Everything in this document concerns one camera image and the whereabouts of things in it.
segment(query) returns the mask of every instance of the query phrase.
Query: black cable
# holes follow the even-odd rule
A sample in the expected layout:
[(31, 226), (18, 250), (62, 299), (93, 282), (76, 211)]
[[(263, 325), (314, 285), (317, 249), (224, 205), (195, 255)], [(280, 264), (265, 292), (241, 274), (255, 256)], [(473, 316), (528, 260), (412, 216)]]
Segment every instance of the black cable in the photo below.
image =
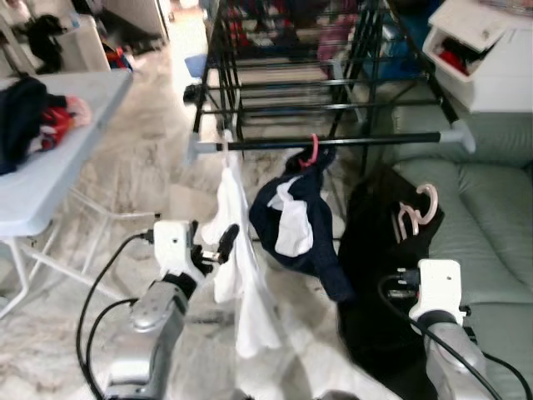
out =
[(138, 238), (144, 238), (146, 236), (145, 233), (138, 233), (136, 235), (132, 235), (129, 238), (127, 238), (122, 244), (119, 246), (119, 248), (116, 250), (116, 252), (112, 255), (111, 259), (107, 263), (107, 265), (103, 268), (103, 270), (98, 274), (97, 278), (94, 281), (94, 284), (91, 286), (91, 289), (89, 289), (89, 294), (87, 295), (87, 298), (85, 299), (85, 303), (83, 304), (82, 313), (80, 314), (80, 319), (77, 323), (77, 329), (76, 329), (76, 355), (77, 355), (77, 362), (82, 369), (82, 374), (85, 380), (87, 381), (87, 385), (89, 385), (89, 388), (91, 389), (92, 395), (97, 399), (101, 400), (103, 399), (102, 392), (100, 391), (100, 388), (94, 382), (92, 379), (92, 374), (87, 370), (87, 363), (83, 359), (83, 353), (82, 353), (82, 327), (83, 323), (85, 322), (85, 314), (87, 314), (87, 309), (89, 307), (89, 303), (91, 301), (92, 295), (94, 294), (97, 285), (102, 281), (103, 276), (106, 274), (106, 272), (111, 268), (115, 260), (117, 260), (117, 257), (122, 252), (122, 250), (128, 245), (131, 241), (138, 239)]
[(94, 340), (94, 335), (97, 332), (98, 325), (100, 325), (100, 322), (103, 320), (106, 314), (109, 313), (114, 308), (121, 306), (123, 304), (133, 305), (134, 302), (136, 302), (137, 300), (138, 298), (129, 298), (126, 300), (121, 300), (119, 302), (110, 304), (109, 306), (105, 307), (102, 312), (100, 312), (97, 319), (94, 321), (94, 324), (92, 325), (92, 328), (91, 328), (91, 332), (89, 333), (89, 336), (87, 337), (87, 347), (85, 349), (85, 365), (87, 368), (87, 372), (89, 373), (91, 377), (92, 382), (94, 383), (96, 382), (96, 379), (94, 378), (94, 375), (92, 373), (92, 341)]
[(399, 318), (403, 319), (404, 321), (410, 323), (414, 327), (418, 328), (422, 333), (424, 333), (426, 336), (429, 336), (433, 341), (435, 341), (439, 346), (444, 348), (449, 354), (451, 354), (457, 361), (459, 361), (461, 364), (465, 366), (465, 368), (485, 387), (485, 389), (491, 394), (491, 396), (495, 400), (503, 400), (503, 398), (500, 396), (500, 394), (492, 387), (492, 385), (477, 371), (474, 367), (470, 365), (469, 362), (467, 362), (456, 350), (453, 349), (453, 347), (449, 346), (446, 342), (444, 342), (442, 339), (440, 339), (438, 336), (436, 336), (432, 331), (430, 331), (426, 326), (421, 324), (418, 321), (415, 321), (408, 315), (404, 314), (400, 310), (398, 310), (396, 307), (392, 305), (392, 303), (386, 298), (383, 286), (385, 283), (387, 283), (390, 280), (395, 279), (401, 279), (397, 275), (388, 275), (386, 277), (383, 277), (380, 282), (377, 284), (377, 292), (380, 297), (380, 299), (383, 301), (383, 303), (389, 308), (389, 310), (394, 313)]
[(526, 381), (524, 376), (518, 371), (515, 367), (510, 365), (508, 362), (505, 362), (503, 360), (500, 360), (498, 357), (491, 356), (487, 352), (483, 352), (483, 355), (487, 360), (491, 360), (494, 363), (500, 364), (502, 367), (507, 368), (509, 371), (511, 371), (520, 381), (522, 384), (522, 387), (524, 388), (524, 392), (526, 392), (526, 400), (533, 400), (533, 393), (531, 392), (531, 387), (529, 383)]

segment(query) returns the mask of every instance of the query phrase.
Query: sofa cushion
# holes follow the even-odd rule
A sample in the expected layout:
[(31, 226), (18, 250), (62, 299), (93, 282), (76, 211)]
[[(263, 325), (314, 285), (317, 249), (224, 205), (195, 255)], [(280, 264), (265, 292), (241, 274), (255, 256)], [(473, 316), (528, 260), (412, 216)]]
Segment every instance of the sofa cushion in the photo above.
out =
[(498, 258), (533, 291), (533, 186), (526, 172), (461, 164), (459, 192)]
[[(467, 324), (484, 352), (518, 369), (533, 388), (533, 305), (476, 304)], [(487, 360), (488, 378), (506, 400), (523, 400), (524, 389), (504, 367)]]
[(430, 256), (451, 258), (460, 263), (463, 303), (533, 303), (533, 292), (502, 262), (475, 216), (463, 203), (461, 189), (470, 193), (470, 186), (461, 181), (464, 173), (461, 175), (457, 164), (417, 159), (400, 162), (395, 170), (416, 186), (422, 183), (436, 186), (439, 204), (446, 216), (433, 238)]

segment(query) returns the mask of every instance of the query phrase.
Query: folding table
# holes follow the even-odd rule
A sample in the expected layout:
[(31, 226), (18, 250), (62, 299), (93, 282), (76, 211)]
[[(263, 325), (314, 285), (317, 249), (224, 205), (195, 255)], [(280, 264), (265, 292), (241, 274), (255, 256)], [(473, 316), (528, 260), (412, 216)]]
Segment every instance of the folding table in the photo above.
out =
[[(98, 228), (103, 233), (112, 220), (154, 216), (153, 212), (116, 214), (109, 212), (82, 193), (72, 189), (84, 162), (90, 157), (102, 137), (107, 122), (117, 110), (132, 84), (131, 73), (121, 71), (88, 72), (39, 77), (52, 94), (82, 98), (92, 110), (92, 121), (86, 127), (70, 132), (61, 144), (50, 152), (32, 155), (16, 172), (0, 177), (0, 242), (6, 243), (21, 283), (21, 291), (6, 307), (0, 309), (0, 318), (9, 313), (28, 294), (30, 283), (42, 265), (48, 265), (88, 286), (93, 279), (86, 275), (102, 234), (89, 246), (82, 271), (67, 267), (48, 255), (57, 238), (59, 221), (54, 221), (49, 239), (42, 250), (24, 243), (21, 238), (38, 235), (50, 225), (54, 213), (69, 194), (98, 212), (103, 221)], [(0, 89), (13, 80), (0, 81)], [(30, 273), (24, 256), (35, 263)], [(122, 295), (108, 287), (98, 289), (112, 298)]]

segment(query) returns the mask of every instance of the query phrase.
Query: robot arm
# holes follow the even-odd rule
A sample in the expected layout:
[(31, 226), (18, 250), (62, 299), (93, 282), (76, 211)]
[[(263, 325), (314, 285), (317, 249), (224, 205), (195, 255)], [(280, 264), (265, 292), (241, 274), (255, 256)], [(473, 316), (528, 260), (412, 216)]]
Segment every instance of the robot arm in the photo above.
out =
[[(409, 316), (455, 349), (486, 378), (486, 360), (462, 327), (461, 268), (452, 260), (420, 260), (418, 303)], [(466, 368), (435, 341), (424, 338), (426, 373), (440, 400), (489, 400), (493, 397)]]
[(225, 263), (239, 233), (231, 225), (217, 252), (192, 244), (197, 225), (160, 221), (154, 226), (156, 259), (162, 279), (130, 309), (105, 391), (106, 400), (162, 400), (172, 352), (185, 325), (188, 302), (213, 263)]

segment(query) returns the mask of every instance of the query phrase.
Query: table leg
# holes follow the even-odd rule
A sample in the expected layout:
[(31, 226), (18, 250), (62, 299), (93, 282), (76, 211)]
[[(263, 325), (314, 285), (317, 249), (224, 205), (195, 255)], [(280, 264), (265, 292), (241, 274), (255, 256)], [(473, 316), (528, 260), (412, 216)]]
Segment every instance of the table leg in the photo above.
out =
[(0, 14), (0, 31), (4, 34), (7, 39), (7, 42), (10, 44), (11, 48), (15, 52), (15, 55), (20, 62), (20, 66), (23, 72), (28, 73), (29, 75), (35, 75), (35, 68), (32, 65), (32, 62), (27, 57), (27, 54), (22, 49), (22, 46), (18, 42), (17, 38), (13, 34), (13, 31), (9, 24), (6, 21), (6, 18)]
[(0, 319), (4, 318), (11, 310), (13, 310), (28, 294), (30, 289), (29, 278), (26, 272), (26, 264), (22, 258), (21, 248), (15, 237), (3, 239), (3, 241), (11, 249), (13, 261), (15, 262), (15, 269), (17, 270), (18, 279), (20, 280), (21, 290), (13, 300), (11, 300), (6, 307), (0, 310)]
[[(37, 261), (40, 261), (40, 262), (48, 265), (51, 268), (56, 269), (60, 273), (63, 273), (65, 275), (67, 275), (69, 278), (72, 278), (72, 279), (74, 279), (74, 280), (76, 280), (76, 281), (78, 281), (80, 283), (84, 283), (84, 284), (86, 284), (89, 287), (91, 287), (94, 284), (94, 279), (89, 278), (87, 275), (81, 274), (80, 272), (78, 272), (77, 270), (75, 270), (73, 268), (65, 267), (64, 265), (62, 265), (58, 261), (56, 261), (53, 258), (47, 256), (46, 254), (43, 254), (43, 253), (39, 252), (38, 250), (28, 246), (27, 244), (19, 243), (19, 246), (20, 246), (20, 249), (23, 252), (25, 252), (29, 257), (31, 257), (31, 258), (33, 258), (33, 259), (35, 259)], [(117, 291), (112, 290), (111, 288), (109, 288), (109, 287), (107, 287), (107, 286), (105, 286), (103, 284), (99, 284), (97, 286), (97, 290), (99, 292), (102, 292), (103, 294), (109, 296), (113, 300), (122, 300), (122, 299), (125, 298), (121, 293), (118, 293)]]
[(123, 221), (128, 219), (136, 219), (136, 218), (145, 218), (145, 217), (152, 217), (152, 218), (159, 218), (159, 214), (157, 212), (129, 212), (129, 213), (118, 213), (118, 212), (111, 212), (107, 210), (104, 206), (101, 204), (98, 204), (79, 190), (73, 188), (71, 189), (70, 193), (74, 198), (76, 198), (79, 202), (85, 204), (101, 216), (103, 216), (104, 220), (100, 224), (97, 230), (97, 236), (93, 240), (91, 247), (89, 248), (89, 253), (87, 257), (85, 258), (85, 263), (83, 264), (82, 273), (85, 274), (89, 270), (89, 268), (92, 265), (92, 261), (94, 260), (94, 256), (97, 251), (98, 244), (100, 243), (100, 240), (103, 237), (103, 234), (105, 233), (106, 229), (111, 225), (113, 221)]
[[(43, 254), (48, 254), (48, 252), (50, 251), (50, 248), (52, 247), (54, 241), (57, 238), (57, 234), (59, 233), (59, 230), (61, 229), (61, 222), (62, 222), (61, 218), (59, 218), (56, 221), (52, 221), (52, 224), (54, 224), (55, 226), (52, 229), (52, 233), (50, 233), (50, 237), (48, 238), (47, 242), (42, 248)], [(33, 279), (35, 278), (35, 275), (38, 273), (41, 266), (42, 266), (41, 261), (35, 262), (35, 265), (33, 266), (32, 271), (30, 272), (30, 282), (33, 281)]]

